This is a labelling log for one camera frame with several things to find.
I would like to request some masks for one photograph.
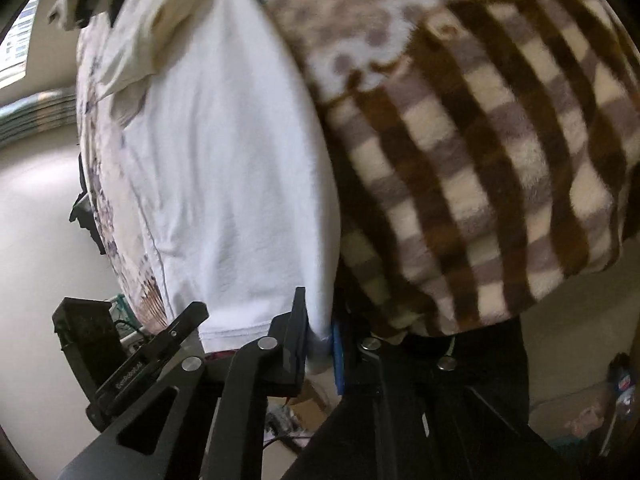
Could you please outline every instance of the patterned fabric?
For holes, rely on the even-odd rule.
[[[617,259],[625,218],[640,221],[627,208],[640,202],[640,62],[603,0],[263,2],[325,124],[338,282],[377,334],[492,324]],[[118,138],[92,120],[90,142]],[[97,151],[86,160],[110,225],[124,182],[107,190],[117,160]],[[147,276],[134,252],[143,270],[121,280]]]
[[[39,92],[0,108],[0,148],[76,121],[76,89]]]
[[[146,254],[137,203],[118,159],[122,130],[111,122],[109,99],[96,99],[95,67],[110,26],[95,16],[78,40],[78,131],[95,223],[127,303],[152,333],[166,327],[156,278]]]

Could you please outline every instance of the white wall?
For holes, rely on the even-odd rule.
[[[118,291],[89,232],[68,222],[76,138],[66,126],[0,150],[0,425],[39,480],[57,478],[97,435],[51,315],[64,296]]]
[[[63,32],[47,23],[55,1],[40,0],[29,44],[27,73],[20,81],[0,89],[0,106],[36,92],[75,83],[78,31]]]

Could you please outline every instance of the wire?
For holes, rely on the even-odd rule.
[[[130,329],[138,332],[142,336],[142,338],[145,340],[145,342],[149,341],[149,338],[146,336],[146,334],[142,333],[142,330],[140,330],[137,326],[132,325],[129,321],[125,321],[124,319],[117,319],[116,321],[113,322],[114,325],[117,325],[118,323],[122,325],[126,325]]]
[[[272,438],[270,441],[268,441],[264,446],[262,446],[262,450],[264,451],[265,449],[267,449],[271,444],[273,444],[274,442],[279,442],[280,440],[284,439],[284,438],[290,438],[291,440],[309,440],[311,437],[310,436],[293,436],[291,434],[286,434],[286,435],[281,435],[281,436],[277,436],[276,438]]]

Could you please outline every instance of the floor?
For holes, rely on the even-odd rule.
[[[57,478],[97,436],[51,315],[65,296],[118,290],[88,231],[68,221],[80,193],[76,138],[68,126],[0,150],[0,424],[39,480]]]

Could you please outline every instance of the clothing pile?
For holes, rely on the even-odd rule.
[[[205,301],[206,349],[263,333],[295,285],[327,338],[338,216],[338,284],[390,339],[515,317],[640,225],[640,56],[605,0],[86,1],[107,9],[78,109],[108,254],[169,318]]]

